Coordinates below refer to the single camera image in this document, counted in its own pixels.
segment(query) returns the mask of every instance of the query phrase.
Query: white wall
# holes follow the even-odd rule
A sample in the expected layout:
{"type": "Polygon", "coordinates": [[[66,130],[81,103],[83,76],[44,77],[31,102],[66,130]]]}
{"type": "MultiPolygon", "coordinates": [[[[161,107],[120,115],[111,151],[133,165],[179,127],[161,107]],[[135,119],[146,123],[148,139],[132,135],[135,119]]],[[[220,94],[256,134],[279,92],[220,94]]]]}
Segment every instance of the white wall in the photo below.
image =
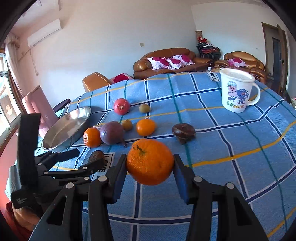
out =
{"type": "Polygon", "coordinates": [[[21,36],[19,55],[28,49],[29,35],[58,17],[63,29],[31,50],[39,75],[30,53],[19,61],[25,92],[41,85],[52,106],[83,94],[81,81],[93,72],[108,78],[123,72],[133,75],[133,64],[148,52],[171,47],[196,50],[192,12],[181,1],[84,0],[63,1],[61,12],[32,26],[21,36]]]}
{"type": "Polygon", "coordinates": [[[222,57],[232,51],[244,51],[265,64],[262,22],[273,26],[278,23],[287,30],[279,16],[267,7],[216,2],[194,5],[191,9],[196,29],[202,30],[203,37],[221,49],[222,57]]]}

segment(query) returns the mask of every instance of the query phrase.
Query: mug handle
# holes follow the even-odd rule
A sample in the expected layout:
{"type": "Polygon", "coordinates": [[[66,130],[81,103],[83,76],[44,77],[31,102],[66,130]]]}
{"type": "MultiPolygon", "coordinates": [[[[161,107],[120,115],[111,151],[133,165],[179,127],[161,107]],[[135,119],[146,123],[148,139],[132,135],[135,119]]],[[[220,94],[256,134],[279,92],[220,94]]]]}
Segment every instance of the mug handle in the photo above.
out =
{"type": "Polygon", "coordinates": [[[260,96],[261,96],[261,90],[260,90],[259,86],[257,84],[255,84],[254,82],[252,83],[252,86],[255,86],[257,88],[258,94],[257,94],[257,97],[254,100],[248,101],[247,105],[254,105],[254,104],[256,104],[259,101],[260,96]]]}

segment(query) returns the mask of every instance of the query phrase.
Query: chair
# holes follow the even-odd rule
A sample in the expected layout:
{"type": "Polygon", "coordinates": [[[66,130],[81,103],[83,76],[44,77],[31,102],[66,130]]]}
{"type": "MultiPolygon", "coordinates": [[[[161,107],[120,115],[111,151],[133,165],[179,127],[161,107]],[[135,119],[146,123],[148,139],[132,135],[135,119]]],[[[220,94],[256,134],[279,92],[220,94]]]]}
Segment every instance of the chair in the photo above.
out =
{"type": "Polygon", "coordinates": [[[264,71],[265,69],[264,64],[260,60],[258,60],[255,56],[249,53],[242,52],[242,51],[234,51],[231,53],[227,53],[224,55],[223,60],[218,60],[215,62],[215,67],[219,67],[219,66],[224,68],[236,68],[236,69],[240,69],[242,71],[248,72],[251,75],[253,75],[255,79],[257,79],[263,84],[266,84],[267,74],[264,71]],[[242,59],[248,65],[248,67],[230,66],[227,60],[232,58],[242,59]]]}
{"type": "Polygon", "coordinates": [[[94,91],[96,89],[100,89],[104,86],[108,86],[111,83],[109,82],[109,79],[105,76],[103,76],[100,73],[92,73],[89,76],[86,76],[82,80],[82,84],[84,87],[85,92],[94,91]]]}
{"type": "Polygon", "coordinates": [[[213,46],[207,46],[207,43],[198,43],[196,45],[200,58],[210,58],[214,61],[221,60],[221,51],[218,47],[214,48],[213,46]]]}

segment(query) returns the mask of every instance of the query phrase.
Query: air conditioner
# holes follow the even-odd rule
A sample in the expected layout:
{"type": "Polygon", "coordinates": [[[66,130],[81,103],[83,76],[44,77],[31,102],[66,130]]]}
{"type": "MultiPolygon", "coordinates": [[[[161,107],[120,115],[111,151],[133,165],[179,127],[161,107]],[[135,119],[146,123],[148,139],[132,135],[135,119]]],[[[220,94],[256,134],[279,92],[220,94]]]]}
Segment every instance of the air conditioner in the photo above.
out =
{"type": "Polygon", "coordinates": [[[41,28],[40,30],[38,30],[37,32],[35,32],[34,34],[28,37],[29,47],[30,48],[33,47],[34,45],[36,45],[37,43],[39,43],[49,35],[59,31],[60,29],[62,28],[61,28],[61,22],[59,19],[47,24],[46,26],[44,26],[43,28],[41,28]]]}

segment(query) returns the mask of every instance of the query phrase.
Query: label on bedsheet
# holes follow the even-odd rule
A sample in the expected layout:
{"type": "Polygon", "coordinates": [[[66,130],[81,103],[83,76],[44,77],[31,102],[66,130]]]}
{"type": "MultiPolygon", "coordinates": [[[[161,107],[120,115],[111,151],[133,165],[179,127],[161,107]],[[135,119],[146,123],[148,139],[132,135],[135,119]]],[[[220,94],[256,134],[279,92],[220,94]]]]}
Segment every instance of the label on bedsheet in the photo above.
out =
{"type": "Polygon", "coordinates": [[[66,105],[66,107],[65,107],[65,113],[64,113],[64,115],[65,115],[65,114],[68,114],[68,111],[69,111],[69,106],[70,106],[70,103],[66,105]]]}
{"type": "Polygon", "coordinates": [[[105,155],[105,165],[103,166],[102,169],[100,169],[99,171],[97,171],[94,174],[94,177],[92,178],[92,180],[95,180],[99,176],[104,176],[106,174],[106,172],[108,171],[108,169],[113,164],[115,152],[104,153],[104,155],[105,155]]]}
{"type": "Polygon", "coordinates": [[[218,77],[218,75],[216,73],[213,72],[207,72],[209,78],[211,79],[211,81],[215,81],[215,82],[219,82],[220,79],[218,77]]]}

